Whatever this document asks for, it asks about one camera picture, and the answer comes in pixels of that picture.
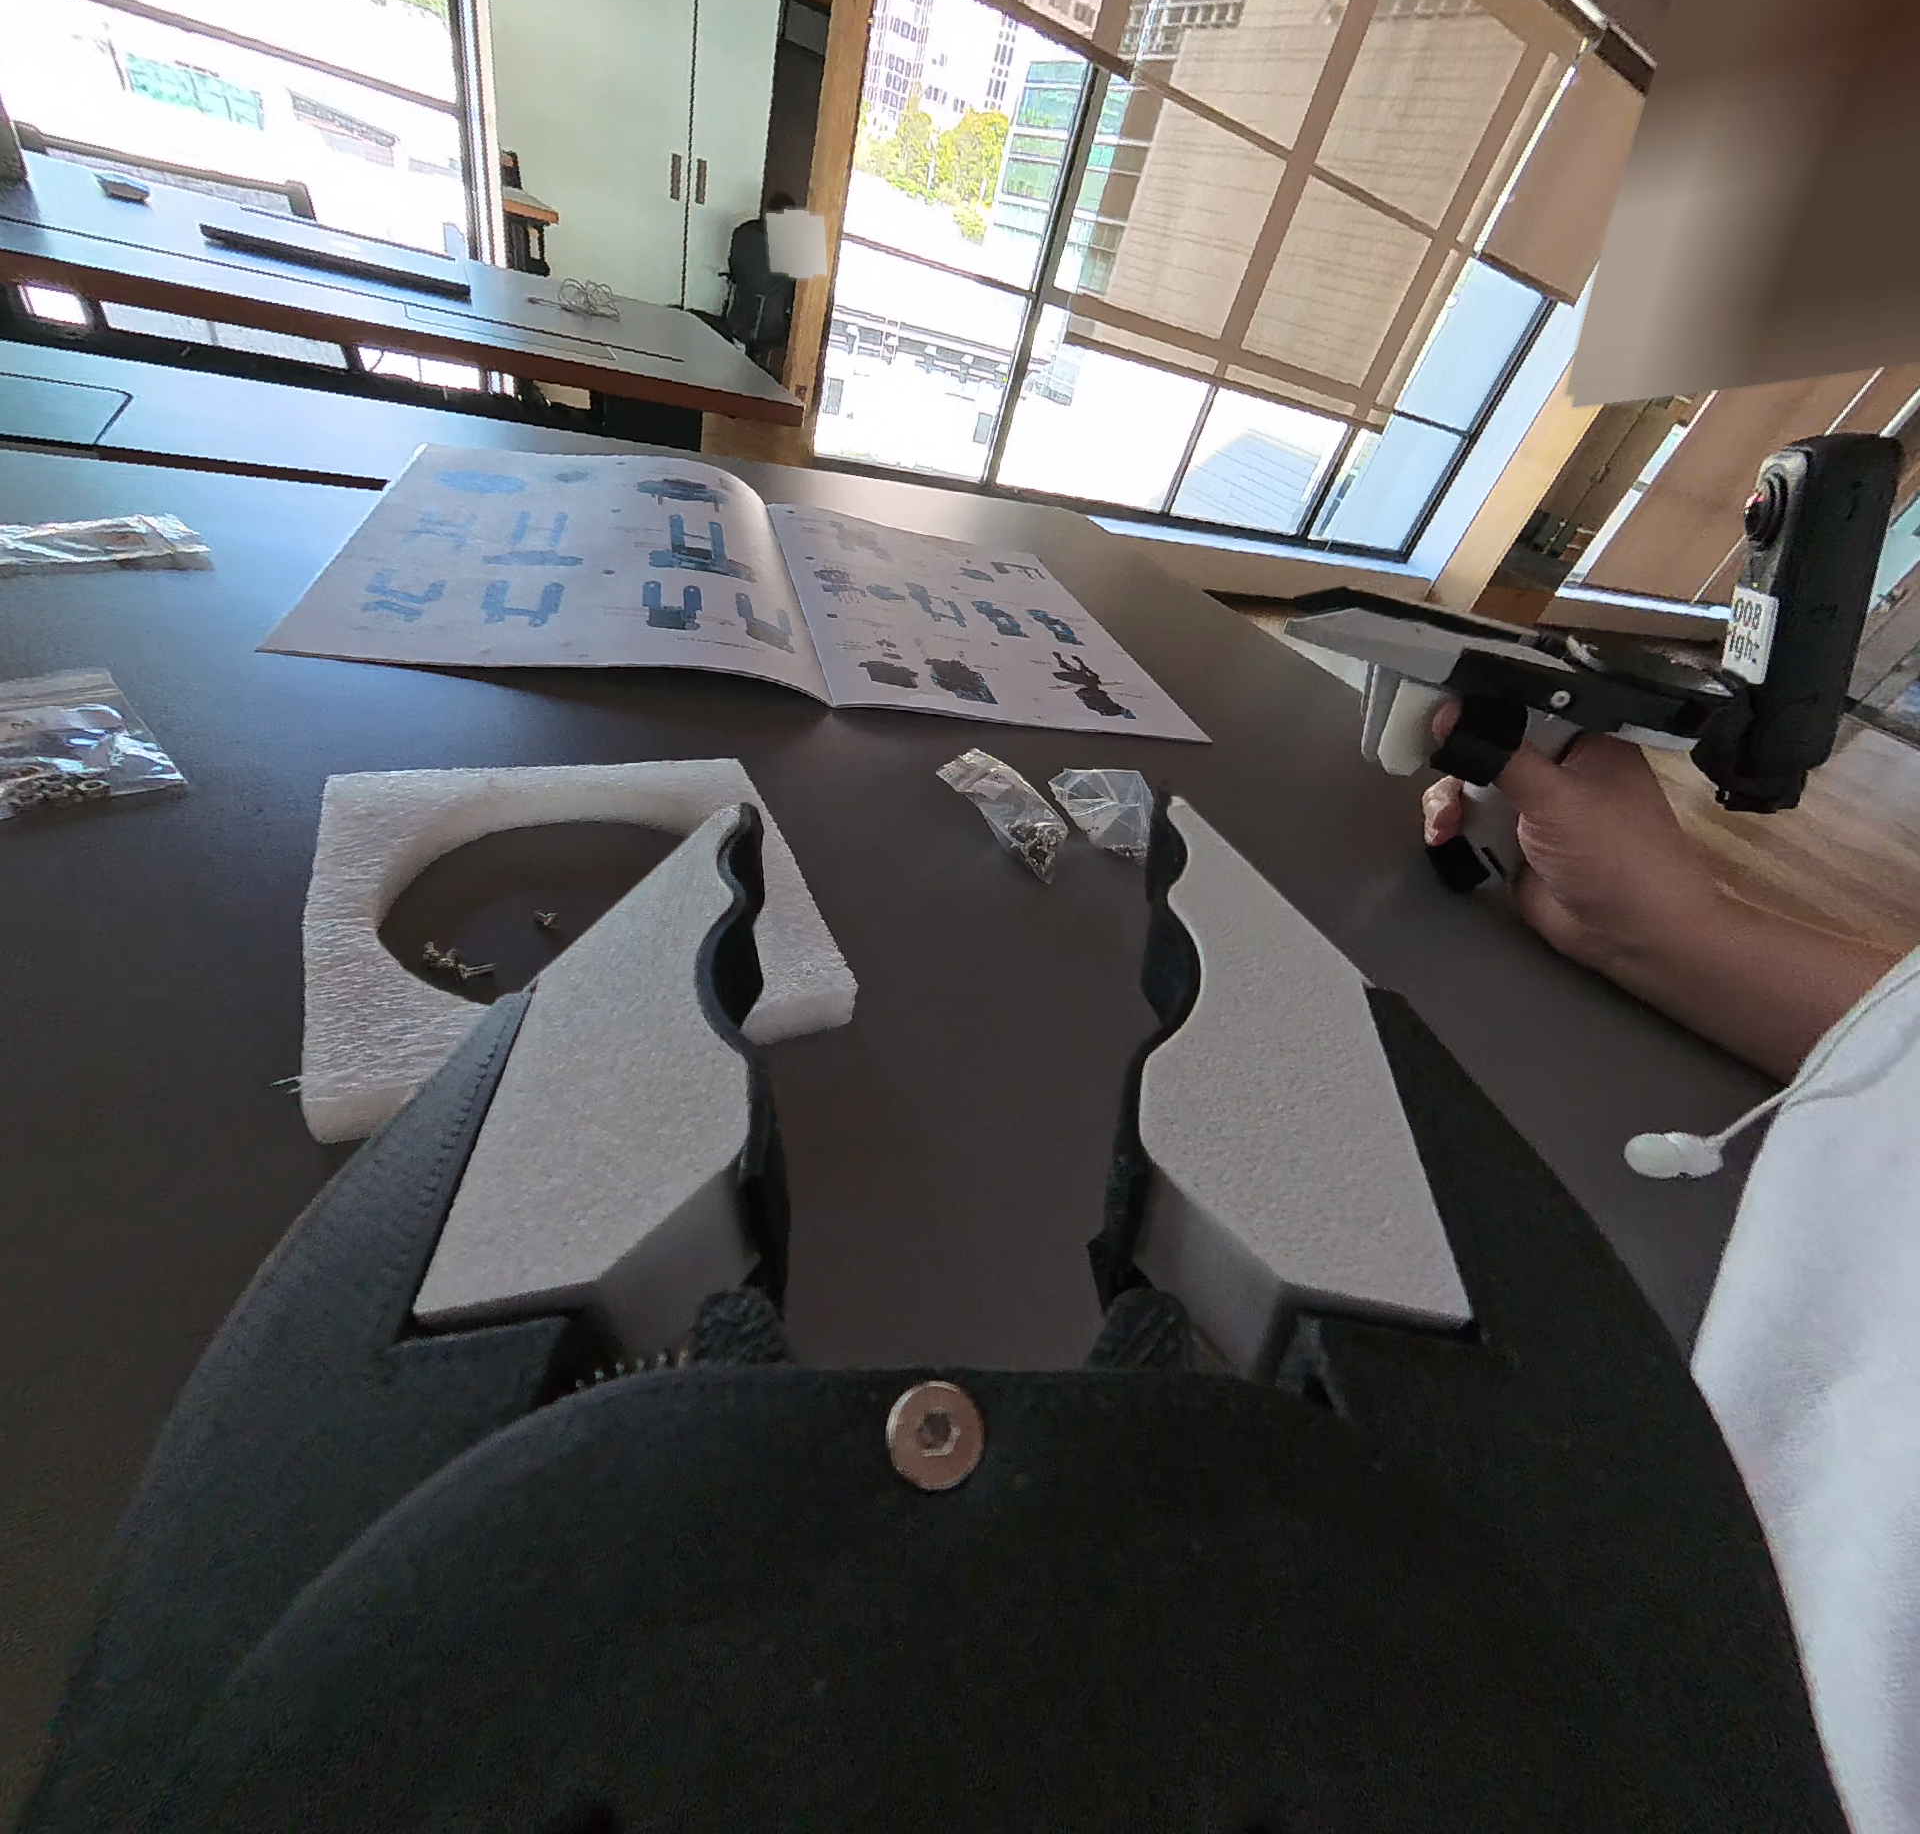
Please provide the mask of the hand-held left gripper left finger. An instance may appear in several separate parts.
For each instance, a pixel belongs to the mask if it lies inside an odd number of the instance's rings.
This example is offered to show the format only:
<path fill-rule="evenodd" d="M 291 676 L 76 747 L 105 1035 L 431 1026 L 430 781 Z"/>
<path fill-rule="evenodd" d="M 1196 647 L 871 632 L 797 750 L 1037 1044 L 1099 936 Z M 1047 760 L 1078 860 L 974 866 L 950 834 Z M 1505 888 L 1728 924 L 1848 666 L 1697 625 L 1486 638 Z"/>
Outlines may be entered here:
<path fill-rule="evenodd" d="M 707 1294 L 780 1309 L 787 1196 L 754 924 L 763 820 L 707 818 L 530 989 L 417 1318 L 581 1312 L 680 1337 Z"/>

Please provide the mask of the beige window blind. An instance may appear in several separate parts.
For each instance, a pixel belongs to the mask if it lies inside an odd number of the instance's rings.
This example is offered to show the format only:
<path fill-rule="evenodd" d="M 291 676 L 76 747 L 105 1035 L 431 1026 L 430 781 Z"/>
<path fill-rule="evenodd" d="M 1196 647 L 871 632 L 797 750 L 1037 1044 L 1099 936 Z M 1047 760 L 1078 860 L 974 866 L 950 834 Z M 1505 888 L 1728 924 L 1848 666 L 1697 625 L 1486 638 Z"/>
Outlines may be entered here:
<path fill-rule="evenodd" d="M 1383 424 L 1589 43 L 1572 0 L 987 0 L 1111 74 L 1047 300 Z"/>

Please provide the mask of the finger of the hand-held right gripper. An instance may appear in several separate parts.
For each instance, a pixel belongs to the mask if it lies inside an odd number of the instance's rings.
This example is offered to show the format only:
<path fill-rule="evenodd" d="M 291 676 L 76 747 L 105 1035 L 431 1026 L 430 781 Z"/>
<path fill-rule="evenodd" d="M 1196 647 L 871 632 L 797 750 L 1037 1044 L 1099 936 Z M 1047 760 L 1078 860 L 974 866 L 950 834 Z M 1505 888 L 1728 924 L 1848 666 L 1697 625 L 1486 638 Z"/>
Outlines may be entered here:
<path fill-rule="evenodd" d="M 1322 590 L 1292 601 L 1288 638 L 1386 669 L 1399 676 L 1444 686 L 1469 652 L 1520 657 L 1528 669 L 1559 670 L 1560 656 L 1544 647 L 1540 630 L 1407 601 L 1362 590 Z"/>

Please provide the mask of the white drawstring toggle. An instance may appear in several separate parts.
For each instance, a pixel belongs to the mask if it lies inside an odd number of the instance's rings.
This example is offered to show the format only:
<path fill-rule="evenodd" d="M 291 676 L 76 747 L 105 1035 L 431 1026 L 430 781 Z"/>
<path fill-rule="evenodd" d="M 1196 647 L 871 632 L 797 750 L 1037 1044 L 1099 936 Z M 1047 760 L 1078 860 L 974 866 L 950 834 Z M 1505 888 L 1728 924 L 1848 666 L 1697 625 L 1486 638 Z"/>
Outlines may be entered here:
<path fill-rule="evenodd" d="M 1858 1005 L 1850 1006 L 1837 1020 L 1837 1026 L 1817 1042 L 1788 1086 L 1752 1106 L 1721 1132 L 1710 1136 L 1694 1132 L 1644 1132 L 1634 1136 L 1623 1149 L 1629 1169 L 1644 1179 L 1707 1179 L 1720 1173 L 1725 1163 L 1725 1151 L 1741 1134 L 1769 1121 L 1790 1103 L 1813 1094 L 1813 1079 L 1832 1060 L 1837 1045 L 1860 1021 L 1870 1005 L 1872 998 L 1862 997 Z"/>

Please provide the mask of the small plastic parts bag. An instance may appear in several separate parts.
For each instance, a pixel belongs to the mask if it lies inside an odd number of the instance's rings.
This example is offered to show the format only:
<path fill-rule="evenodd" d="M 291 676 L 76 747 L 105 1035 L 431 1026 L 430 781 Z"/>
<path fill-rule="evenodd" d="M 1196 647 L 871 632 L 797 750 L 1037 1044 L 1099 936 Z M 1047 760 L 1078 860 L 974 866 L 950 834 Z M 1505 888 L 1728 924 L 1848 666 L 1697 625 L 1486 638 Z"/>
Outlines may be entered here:
<path fill-rule="evenodd" d="M 79 572 L 206 572 L 211 548 L 174 515 L 3 525 L 3 579 Z"/>
<path fill-rule="evenodd" d="M 3 684 L 3 818 L 186 789 L 105 669 Z"/>
<path fill-rule="evenodd" d="M 1037 880 L 1051 883 L 1068 840 L 1068 818 L 1016 766 L 985 750 L 967 750 L 940 771 L 946 786 L 967 797 L 996 842 Z"/>
<path fill-rule="evenodd" d="M 1049 781 L 1054 805 L 1105 852 L 1150 860 L 1155 832 L 1155 790 L 1130 766 L 1065 766 Z"/>

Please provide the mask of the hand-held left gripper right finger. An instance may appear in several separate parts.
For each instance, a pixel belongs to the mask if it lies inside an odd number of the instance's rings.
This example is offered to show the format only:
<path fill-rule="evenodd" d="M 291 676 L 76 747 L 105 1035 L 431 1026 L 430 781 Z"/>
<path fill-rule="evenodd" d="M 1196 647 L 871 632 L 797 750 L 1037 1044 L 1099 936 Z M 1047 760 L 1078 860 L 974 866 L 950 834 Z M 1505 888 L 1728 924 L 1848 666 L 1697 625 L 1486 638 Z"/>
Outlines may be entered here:
<path fill-rule="evenodd" d="M 1102 1232 L 1105 1302 L 1155 1288 L 1245 1379 L 1303 1314 L 1472 1324 L 1360 969 L 1183 797 L 1155 805 L 1142 991 Z"/>

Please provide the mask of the printed assembly manual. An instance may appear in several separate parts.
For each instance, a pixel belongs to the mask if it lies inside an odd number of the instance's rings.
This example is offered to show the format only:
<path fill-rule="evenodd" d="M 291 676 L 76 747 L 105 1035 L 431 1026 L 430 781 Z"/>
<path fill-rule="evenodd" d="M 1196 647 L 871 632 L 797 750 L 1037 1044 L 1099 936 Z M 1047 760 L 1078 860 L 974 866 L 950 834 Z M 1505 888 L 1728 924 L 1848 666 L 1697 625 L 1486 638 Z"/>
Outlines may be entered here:
<path fill-rule="evenodd" d="M 769 504 L 669 457 L 425 445 L 260 650 L 686 669 L 837 708 L 1207 742 L 1040 555 Z"/>

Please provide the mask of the closed laptop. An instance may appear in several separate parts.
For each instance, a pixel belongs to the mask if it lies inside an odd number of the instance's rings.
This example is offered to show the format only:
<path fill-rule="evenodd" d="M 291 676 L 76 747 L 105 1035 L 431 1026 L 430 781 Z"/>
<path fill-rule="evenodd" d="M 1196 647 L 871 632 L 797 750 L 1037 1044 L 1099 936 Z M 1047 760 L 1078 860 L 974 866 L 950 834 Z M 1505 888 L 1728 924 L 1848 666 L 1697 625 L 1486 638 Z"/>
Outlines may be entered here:
<path fill-rule="evenodd" d="M 359 237 L 303 218 L 230 215 L 198 222 L 205 242 L 237 255 L 256 255 L 375 284 L 409 287 L 467 301 L 467 262 L 411 246 Z"/>

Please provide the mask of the dark grey desk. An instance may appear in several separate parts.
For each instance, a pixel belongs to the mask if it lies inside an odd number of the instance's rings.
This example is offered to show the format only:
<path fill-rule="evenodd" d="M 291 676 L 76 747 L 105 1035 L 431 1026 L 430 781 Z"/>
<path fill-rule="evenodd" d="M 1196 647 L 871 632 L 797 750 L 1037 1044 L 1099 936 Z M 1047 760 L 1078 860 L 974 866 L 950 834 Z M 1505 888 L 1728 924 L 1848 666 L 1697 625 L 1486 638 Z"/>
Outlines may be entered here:
<path fill-rule="evenodd" d="M 5 676 L 105 669 L 190 789 L 5 825 L 5 1818 L 85 1635 L 99 1552 L 182 1379 L 345 1156 L 300 1068 L 300 911 L 325 781 L 389 766 L 736 756 L 855 971 L 849 1026 L 771 1053 L 796 1196 L 791 1320 L 823 1366 L 1061 1366 L 1144 1029 L 1140 880 L 1074 842 L 1037 885 L 937 779 L 985 746 L 1041 781 L 1119 762 L 1183 793 L 1402 991 L 1689 1346 L 1741 1179 L 1640 1188 L 1629 1134 L 1715 1129 L 1764 1084 L 1444 894 L 1420 790 L 1357 698 L 1139 543 L 1060 507 L 703 445 L 766 496 L 1045 557 L 1210 746 L 839 716 L 691 673 L 421 673 L 256 650 L 430 440 L 549 429 L 12 345 L 5 518 L 174 511 L 208 572 L 5 585 Z"/>

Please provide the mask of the white cabinet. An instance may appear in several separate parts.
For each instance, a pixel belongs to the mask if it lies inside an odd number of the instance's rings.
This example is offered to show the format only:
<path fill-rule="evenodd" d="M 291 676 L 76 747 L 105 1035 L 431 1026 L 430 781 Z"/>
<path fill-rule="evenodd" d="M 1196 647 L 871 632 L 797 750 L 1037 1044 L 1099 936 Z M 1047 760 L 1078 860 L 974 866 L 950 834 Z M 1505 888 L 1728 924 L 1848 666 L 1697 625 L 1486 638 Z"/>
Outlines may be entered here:
<path fill-rule="evenodd" d="M 723 311 L 762 215 L 780 0 L 490 0 L 497 140 L 559 277 Z"/>

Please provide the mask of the dark table with wooden edge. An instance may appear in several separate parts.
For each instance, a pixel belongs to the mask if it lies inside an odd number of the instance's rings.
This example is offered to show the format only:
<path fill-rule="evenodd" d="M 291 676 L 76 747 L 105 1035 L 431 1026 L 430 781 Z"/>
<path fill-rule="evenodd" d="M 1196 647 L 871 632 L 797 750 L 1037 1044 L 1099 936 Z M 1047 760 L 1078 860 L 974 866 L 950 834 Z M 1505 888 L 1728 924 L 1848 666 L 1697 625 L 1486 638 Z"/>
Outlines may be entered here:
<path fill-rule="evenodd" d="M 805 416 L 780 382 L 689 311 L 625 297 L 614 316 L 567 311 L 554 280 L 469 257 L 459 257 L 467 262 L 467 301 L 365 282 L 227 253 L 205 242 L 198 227 L 205 218 L 267 212 L 164 185 L 153 185 L 149 205 L 125 204 L 99 188 L 97 167 L 30 155 L 27 170 L 24 182 L 3 191 L 3 262 L 13 282 L 62 284 L 99 301 L 309 340 L 462 360 L 526 382 L 733 419 L 797 427 Z"/>

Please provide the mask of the person's right forearm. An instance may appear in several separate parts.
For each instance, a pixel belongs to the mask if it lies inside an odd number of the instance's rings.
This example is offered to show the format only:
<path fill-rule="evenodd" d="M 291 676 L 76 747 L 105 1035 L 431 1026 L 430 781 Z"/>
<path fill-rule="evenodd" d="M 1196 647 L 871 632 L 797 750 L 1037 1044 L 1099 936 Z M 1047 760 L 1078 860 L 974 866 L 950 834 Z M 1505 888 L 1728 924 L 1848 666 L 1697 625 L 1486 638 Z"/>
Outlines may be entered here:
<path fill-rule="evenodd" d="M 1580 917 L 1601 973 L 1780 1081 L 1902 961 L 1730 894 L 1680 832 L 1619 842 Z"/>

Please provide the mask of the person's right hand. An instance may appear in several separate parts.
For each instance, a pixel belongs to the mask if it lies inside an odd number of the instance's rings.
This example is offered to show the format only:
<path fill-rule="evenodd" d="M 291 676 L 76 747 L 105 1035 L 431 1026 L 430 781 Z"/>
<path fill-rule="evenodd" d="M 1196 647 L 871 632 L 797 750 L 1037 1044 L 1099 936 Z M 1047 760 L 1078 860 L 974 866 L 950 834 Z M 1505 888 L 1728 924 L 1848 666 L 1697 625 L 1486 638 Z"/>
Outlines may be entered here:
<path fill-rule="evenodd" d="M 1524 744 L 1496 789 L 1517 812 L 1517 901 L 1560 954 L 1600 973 L 1666 945 L 1683 901 L 1713 892 L 1640 747 L 1575 736 L 1560 759 Z"/>

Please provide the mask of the white foam frame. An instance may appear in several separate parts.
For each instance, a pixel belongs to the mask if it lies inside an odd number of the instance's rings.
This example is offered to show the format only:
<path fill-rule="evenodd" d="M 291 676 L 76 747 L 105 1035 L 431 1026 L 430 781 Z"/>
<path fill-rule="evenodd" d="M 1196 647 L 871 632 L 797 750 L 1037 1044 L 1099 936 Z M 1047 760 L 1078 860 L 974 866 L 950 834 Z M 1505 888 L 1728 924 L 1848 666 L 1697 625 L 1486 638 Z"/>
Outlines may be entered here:
<path fill-rule="evenodd" d="M 635 822 L 686 838 L 709 813 L 763 818 L 763 994 L 749 1037 L 778 1044 L 846 1023 L 855 977 L 775 809 L 736 759 L 631 765 L 386 768 L 333 776 L 303 913 L 300 1109 L 317 1142 L 356 1142 L 409 1101 L 483 1017 L 380 942 L 391 905 L 434 861 L 497 832 Z"/>

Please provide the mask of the person's white shirt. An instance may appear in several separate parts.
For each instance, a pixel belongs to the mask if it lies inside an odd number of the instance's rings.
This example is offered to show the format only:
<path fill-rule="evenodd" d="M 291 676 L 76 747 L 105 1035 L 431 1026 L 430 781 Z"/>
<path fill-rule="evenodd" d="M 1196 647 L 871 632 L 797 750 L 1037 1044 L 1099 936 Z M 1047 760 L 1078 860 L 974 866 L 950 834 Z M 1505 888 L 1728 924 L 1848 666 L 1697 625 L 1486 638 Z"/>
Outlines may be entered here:
<path fill-rule="evenodd" d="M 1917 1830 L 1917 956 L 1775 1109 L 1694 1377 L 1759 1515 L 1848 1818 Z"/>

